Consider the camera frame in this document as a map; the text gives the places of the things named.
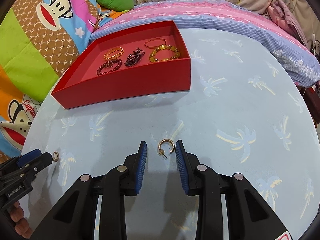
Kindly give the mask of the person left hand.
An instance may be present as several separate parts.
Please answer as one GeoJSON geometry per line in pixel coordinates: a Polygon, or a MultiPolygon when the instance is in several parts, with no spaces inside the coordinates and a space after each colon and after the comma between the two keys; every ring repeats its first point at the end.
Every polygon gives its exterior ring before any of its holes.
{"type": "Polygon", "coordinates": [[[19,202],[13,204],[9,211],[10,218],[15,222],[15,231],[18,235],[25,239],[29,239],[32,234],[32,230],[28,221],[24,218],[24,211],[19,202]]]}

